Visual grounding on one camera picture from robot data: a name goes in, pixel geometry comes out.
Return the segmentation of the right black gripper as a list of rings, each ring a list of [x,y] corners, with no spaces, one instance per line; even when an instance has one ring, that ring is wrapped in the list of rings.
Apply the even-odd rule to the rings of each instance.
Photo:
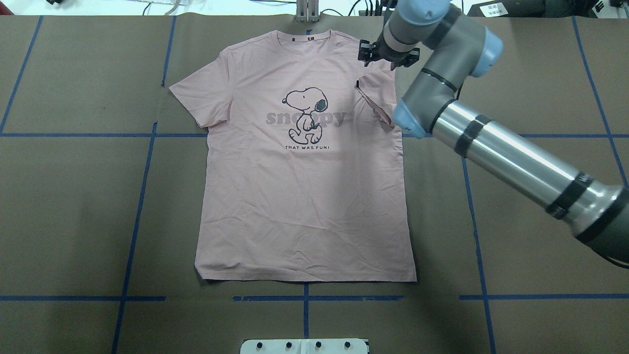
[[[360,40],[358,60],[368,67],[369,63],[384,59],[390,62],[390,70],[396,67],[411,67],[418,62],[420,49],[413,48],[406,52],[398,52],[391,49],[384,41],[370,43],[368,40]]]

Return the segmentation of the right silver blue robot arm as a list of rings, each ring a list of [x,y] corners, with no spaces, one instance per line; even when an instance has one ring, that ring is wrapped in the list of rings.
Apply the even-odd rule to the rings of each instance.
[[[580,109],[568,88],[521,98],[514,84],[469,87],[476,101],[459,97],[466,78],[479,78],[503,53],[501,38],[446,0],[401,0],[379,38],[360,40],[359,60],[381,59],[391,69],[410,67],[424,45],[432,51],[396,110],[393,122],[418,139],[430,135],[568,224],[573,237],[600,257],[628,267],[628,189],[606,185],[489,117],[479,108],[506,103],[510,119],[529,124],[576,123]]]

